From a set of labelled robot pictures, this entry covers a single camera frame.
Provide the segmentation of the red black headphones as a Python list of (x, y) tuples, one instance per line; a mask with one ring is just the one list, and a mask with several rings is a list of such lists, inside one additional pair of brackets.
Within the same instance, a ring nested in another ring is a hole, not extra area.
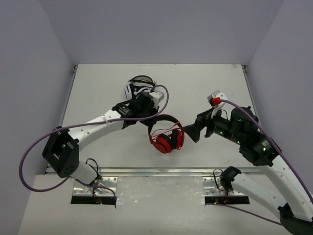
[(156, 117), (156, 122), (158, 121), (169, 121), (172, 122), (177, 128), (171, 130), (169, 135), (165, 134), (168, 130), (165, 130), (163, 133), (152, 136), (151, 131), (153, 126), (148, 127), (148, 137), (150, 143), (155, 149), (163, 154), (171, 153), (173, 150), (180, 150), (183, 147), (185, 133), (182, 130), (182, 125), (178, 119), (171, 115), (162, 114)]

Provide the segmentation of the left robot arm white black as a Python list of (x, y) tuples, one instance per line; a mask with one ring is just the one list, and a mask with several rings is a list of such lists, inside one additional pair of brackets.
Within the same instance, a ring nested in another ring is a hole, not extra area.
[(136, 98), (116, 104), (82, 127), (57, 127), (55, 133), (50, 135), (42, 156), (60, 178), (71, 177), (92, 186), (100, 175), (79, 160), (80, 151), (109, 133), (156, 114), (163, 99), (164, 93), (159, 91), (140, 92)]

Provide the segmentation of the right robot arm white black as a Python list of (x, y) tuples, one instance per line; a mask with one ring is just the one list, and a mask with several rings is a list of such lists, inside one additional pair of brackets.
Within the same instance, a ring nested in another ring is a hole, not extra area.
[(198, 114), (195, 122), (185, 126), (183, 131), (193, 142), (198, 142), (203, 128), (207, 138), (217, 134), (238, 144), (240, 154), (265, 174), (278, 190), (275, 193), (230, 166), (220, 175), (221, 186), (226, 191), (239, 191), (256, 201), (273, 213), (293, 235), (313, 233), (311, 196), (282, 158), (280, 149), (258, 126), (258, 118), (250, 107), (234, 108), (229, 120), (211, 108)]

